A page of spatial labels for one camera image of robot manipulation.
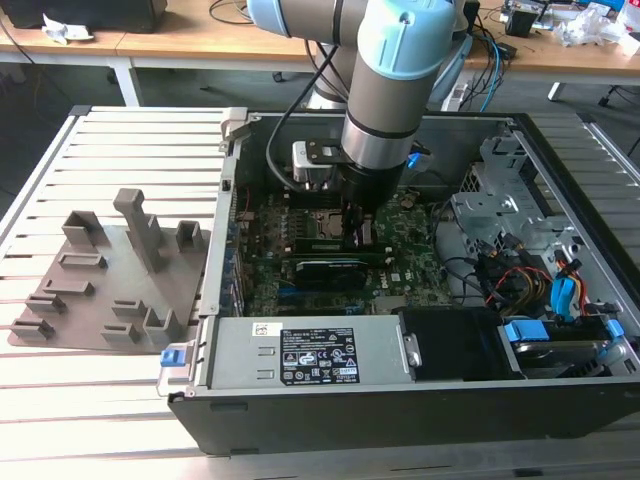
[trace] plastic bag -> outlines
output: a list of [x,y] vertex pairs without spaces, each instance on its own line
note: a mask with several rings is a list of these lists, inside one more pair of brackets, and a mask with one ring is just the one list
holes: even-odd
[[553,33],[565,47],[584,43],[604,45],[602,30],[610,23],[608,18],[602,16],[598,6],[590,3],[574,20],[562,22],[554,28]]
[[626,0],[616,21],[628,32],[640,32],[640,0]]

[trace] gray floor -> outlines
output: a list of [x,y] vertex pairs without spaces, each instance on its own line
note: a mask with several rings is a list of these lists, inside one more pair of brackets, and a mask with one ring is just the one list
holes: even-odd
[[[27,82],[14,85],[4,79],[0,88],[0,215],[11,204],[11,193],[20,190],[33,166],[53,139],[56,128],[70,102],[41,78],[40,67],[26,66]],[[107,69],[99,67],[47,67],[46,72],[71,97],[75,104],[122,105],[117,85],[107,82]],[[270,73],[194,70],[154,70],[138,72],[145,103],[148,106],[220,107],[285,109],[308,81],[309,75],[285,73],[285,83],[274,83]],[[203,91],[200,87],[208,84]],[[625,151],[640,136],[640,96],[625,94],[637,105],[617,95],[608,108],[597,105],[606,93],[605,86],[569,85],[559,102],[549,102],[551,85],[515,82],[505,76],[504,85],[490,104],[494,112],[587,112]],[[476,101],[474,108],[479,108]],[[640,160],[640,148],[636,151]]]

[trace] metal slat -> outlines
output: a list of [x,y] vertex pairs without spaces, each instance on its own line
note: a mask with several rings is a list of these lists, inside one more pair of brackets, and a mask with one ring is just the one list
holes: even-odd
[[66,239],[67,237],[64,235],[35,235],[16,238],[7,250],[7,256],[55,255],[60,251]]
[[62,171],[47,178],[47,185],[217,185],[220,171],[146,172],[146,171]]
[[36,288],[38,288],[39,284],[40,284],[40,280],[1,279],[0,280],[0,302],[6,303],[6,302],[12,302],[16,300],[24,300],[29,296],[30,293],[33,293],[33,291]]
[[222,135],[211,133],[79,133],[73,145],[218,145]]
[[578,161],[610,161],[611,155],[604,149],[567,149],[567,148],[554,148],[554,151],[560,157],[563,162],[568,160]]
[[87,122],[143,122],[143,123],[213,123],[219,124],[224,119],[224,111],[215,112],[91,112]]
[[635,182],[624,173],[615,173],[610,175],[600,175],[597,173],[577,172],[573,178],[583,187],[587,185],[635,185]]
[[85,122],[79,129],[82,133],[212,133],[220,131],[214,123],[99,123]]
[[625,173],[624,169],[613,160],[564,160],[562,163],[564,163],[572,174],[580,172],[604,174]]
[[[144,191],[145,200],[213,200],[218,196],[217,186],[185,185],[128,185]],[[113,200],[120,185],[51,185],[40,193],[40,200]]]
[[223,161],[223,154],[210,158],[66,157],[56,162],[56,170],[221,170]]
[[[172,201],[156,201],[145,200],[143,208],[145,213],[163,216],[198,216],[206,217],[212,215],[215,210],[214,200],[172,200]],[[47,200],[44,202],[36,202],[30,208],[26,209],[26,214],[30,217],[67,217],[72,210],[79,207],[76,201],[67,200]],[[82,202],[82,210],[91,210],[99,217],[116,217],[122,214],[118,212],[110,202],[100,200],[87,200]]]
[[613,230],[623,247],[640,247],[640,230]]
[[[180,223],[180,218],[158,216],[158,225],[162,228],[176,228]],[[117,217],[98,217],[103,225],[120,225],[126,226],[127,222],[122,216]],[[200,223],[200,227],[205,230],[211,230],[213,226],[213,215],[210,217],[190,217]],[[59,217],[49,218],[25,218],[16,225],[16,232],[19,235],[55,235],[60,233],[61,223]]]
[[547,141],[549,144],[555,149],[569,149],[569,150],[603,150],[602,145],[600,145],[596,139],[587,136],[580,135],[579,138],[548,138]]
[[213,145],[155,146],[155,145],[74,145],[66,157],[210,157],[218,149]]
[[579,126],[564,126],[564,127],[538,127],[540,133],[544,135],[544,138],[578,138],[584,135],[586,138],[591,138],[591,134],[582,125]]
[[155,384],[159,373],[157,355],[101,355],[92,352],[92,355],[84,355],[82,362],[73,355],[9,357],[2,358],[0,387],[105,382]]
[[635,230],[640,228],[640,214],[605,214],[602,218],[612,230]]
[[187,430],[174,419],[16,422],[0,425],[0,435],[12,439],[4,442],[0,460],[153,454],[197,448]]

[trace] slotted work table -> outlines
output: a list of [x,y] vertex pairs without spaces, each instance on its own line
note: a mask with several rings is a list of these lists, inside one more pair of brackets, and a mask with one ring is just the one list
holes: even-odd
[[[144,104],[136,68],[311,71],[302,40],[280,37],[254,26],[217,22],[209,16],[211,1],[169,0],[167,11],[154,34],[98,31],[94,41],[71,42],[68,46],[54,43],[37,29],[15,29],[7,17],[3,17],[3,21],[13,38],[36,63],[112,67],[124,104],[128,106]],[[480,16],[498,42],[518,49],[507,78],[554,84],[549,94],[552,100],[558,98],[564,84],[640,85],[640,56],[625,57],[614,44],[565,48],[556,43],[551,32],[537,32],[535,29],[526,39],[505,36],[504,25],[493,20],[499,16],[498,12],[488,15],[491,13],[489,9],[499,5],[500,0],[483,1]],[[220,8],[217,14],[241,20],[233,5]],[[0,62],[28,63],[2,32]],[[485,65],[486,51],[476,42],[458,86],[467,83],[470,76],[484,69]],[[17,69],[5,68],[16,80],[22,79]],[[447,104],[449,108],[455,108],[455,102]]]
[[[145,209],[157,214],[161,227],[189,219],[210,230],[227,114],[94,107],[69,116],[0,222],[0,327],[20,316],[62,245],[61,225],[74,209],[95,211],[103,225],[125,225],[113,198],[122,187],[140,188]],[[564,141],[562,132],[556,136]],[[192,327],[199,322],[199,298]],[[533,468],[545,478],[585,480],[608,469],[633,478],[638,466],[637,416],[575,440],[209,458],[156,393],[159,355],[14,347],[9,334],[0,329],[3,479],[355,480],[467,473],[493,479]],[[330,412],[322,414],[330,421]]]

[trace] green circuit board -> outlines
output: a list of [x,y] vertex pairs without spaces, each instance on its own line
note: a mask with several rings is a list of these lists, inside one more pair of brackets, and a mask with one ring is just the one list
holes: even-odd
[[451,304],[442,267],[433,255],[429,215],[417,194],[399,191],[376,216],[377,242],[393,247],[393,262],[371,268],[364,288],[306,292],[295,285],[296,239],[341,235],[339,209],[292,208],[286,196],[267,198],[245,222],[243,265],[246,316],[385,314],[401,306]]

